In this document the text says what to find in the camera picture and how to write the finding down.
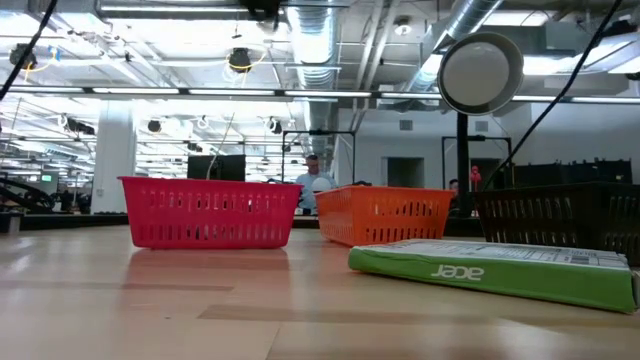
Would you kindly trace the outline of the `orange plastic basket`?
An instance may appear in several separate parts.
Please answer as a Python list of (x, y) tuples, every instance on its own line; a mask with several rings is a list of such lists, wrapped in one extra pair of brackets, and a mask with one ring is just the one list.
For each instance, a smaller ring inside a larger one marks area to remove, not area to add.
[(440, 239), (454, 192), (345, 186), (316, 195), (322, 236), (349, 247)]

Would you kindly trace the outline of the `black background monitor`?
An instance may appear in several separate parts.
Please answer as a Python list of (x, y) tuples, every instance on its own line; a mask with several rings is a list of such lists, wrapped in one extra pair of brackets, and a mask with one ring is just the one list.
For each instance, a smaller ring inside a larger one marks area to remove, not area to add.
[(245, 155), (190, 156), (187, 161), (189, 179), (245, 181)]

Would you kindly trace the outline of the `red plastic basket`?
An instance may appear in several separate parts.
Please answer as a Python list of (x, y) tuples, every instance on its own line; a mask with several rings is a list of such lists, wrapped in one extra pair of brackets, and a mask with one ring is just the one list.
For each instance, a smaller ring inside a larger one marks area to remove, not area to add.
[(133, 245), (147, 249), (271, 249), (288, 243), (303, 187), (123, 177)]

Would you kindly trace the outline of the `long ceiling light bar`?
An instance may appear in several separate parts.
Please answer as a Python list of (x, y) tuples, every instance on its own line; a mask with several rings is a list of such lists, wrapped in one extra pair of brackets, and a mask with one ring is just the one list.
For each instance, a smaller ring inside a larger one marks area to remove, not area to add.
[(381, 91), (282, 90), (250, 88), (156, 88), (156, 87), (71, 87), (12, 86), (9, 94), (32, 94), (67, 97), (168, 98), (276, 98), (276, 99), (374, 99), (374, 100), (441, 100), (439, 93), (404, 93)]

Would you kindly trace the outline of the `black desk lamp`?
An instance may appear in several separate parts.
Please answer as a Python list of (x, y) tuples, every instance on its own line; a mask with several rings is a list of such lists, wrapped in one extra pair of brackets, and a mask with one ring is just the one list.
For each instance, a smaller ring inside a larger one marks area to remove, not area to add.
[(437, 85), (442, 100), (456, 112), (457, 199), (462, 218), (468, 218), (473, 207), (469, 196), (469, 118), (507, 105), (521, 86), (523, 66), (519, 47), (506, 36), (491, 32), (465, 36), (442, 58)]

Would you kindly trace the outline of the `white and green acer box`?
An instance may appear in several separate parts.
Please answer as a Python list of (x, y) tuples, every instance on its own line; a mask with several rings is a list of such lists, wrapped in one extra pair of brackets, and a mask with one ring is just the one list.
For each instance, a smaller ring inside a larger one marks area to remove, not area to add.
[(610, 251), (412, 239), (356, 246), (350, 269), (423, 283), (577, 305), (640, 310), (640, 275)]

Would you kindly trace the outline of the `white building column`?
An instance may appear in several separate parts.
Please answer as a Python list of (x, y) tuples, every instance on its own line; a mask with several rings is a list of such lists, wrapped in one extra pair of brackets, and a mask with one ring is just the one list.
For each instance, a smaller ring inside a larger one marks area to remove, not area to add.
[(92, 214), (126, 211), (124, 190), (119, 178), (135, 174), (137, 124), (131, 102), (100, 102)]

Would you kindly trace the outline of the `black plastic basket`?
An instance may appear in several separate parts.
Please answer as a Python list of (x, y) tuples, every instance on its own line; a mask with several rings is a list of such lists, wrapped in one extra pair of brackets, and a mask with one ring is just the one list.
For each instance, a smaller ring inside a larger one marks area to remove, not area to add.
[(640, 267), (640, 185), (589, 182), (478, 192), (495, 243), (612, 251)]

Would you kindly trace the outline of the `black stacked crates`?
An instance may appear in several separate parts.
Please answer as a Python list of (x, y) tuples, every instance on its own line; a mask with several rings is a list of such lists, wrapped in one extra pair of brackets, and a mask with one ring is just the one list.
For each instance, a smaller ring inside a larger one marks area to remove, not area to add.
[(571, 163), (529, 164), (515, 167), (515, 186), (532, 187), (585, 182), (632, 184), (630, 160), (583, 160)]

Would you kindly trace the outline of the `silver ribbed air duct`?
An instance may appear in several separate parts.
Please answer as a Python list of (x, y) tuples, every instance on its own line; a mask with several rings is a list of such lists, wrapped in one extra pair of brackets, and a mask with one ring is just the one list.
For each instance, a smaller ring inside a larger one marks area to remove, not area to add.
[[(291, 46), (299, 87), (303, 90), (333, 90), (336, 86), (338, 9), (335, 0), (302, 0), (302, 6), (288, 6)], [(309, 100), (304, 106), (306, 129), (337, 130), (337, 102)], [(309, 135), (310, 153), (328, 171), (334, 155), (335, 135)]]

